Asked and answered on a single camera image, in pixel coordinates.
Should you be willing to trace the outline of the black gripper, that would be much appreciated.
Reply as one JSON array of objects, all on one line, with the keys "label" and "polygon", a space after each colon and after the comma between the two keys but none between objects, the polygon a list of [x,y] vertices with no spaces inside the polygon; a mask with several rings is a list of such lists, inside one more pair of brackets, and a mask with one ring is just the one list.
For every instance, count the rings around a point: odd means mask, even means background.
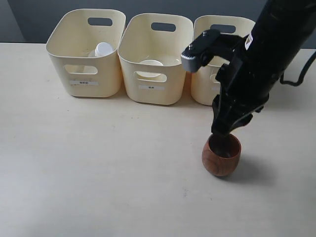
[{"label": "black gripper", "polygon": [[211,131],[218,136],[248,125],[286,68],[282,48],[257,40],[246,47],[245,42],[240,36],[221,35],[214,43],[219,49],[216,54],[229,61],[217,73],[221,89],[212,102]]}]

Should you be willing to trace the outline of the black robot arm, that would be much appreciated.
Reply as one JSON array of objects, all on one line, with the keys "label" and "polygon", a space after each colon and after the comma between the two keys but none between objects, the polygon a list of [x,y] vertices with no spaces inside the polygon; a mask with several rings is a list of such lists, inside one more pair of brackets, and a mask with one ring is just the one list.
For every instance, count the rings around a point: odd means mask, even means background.
[{"label": "black robot arm", "polygon": [[221,86],[212,103],[213,134],[225,137],[250,123],[315,28],[314,0],[266,2],[248,37],[216,75]]}]

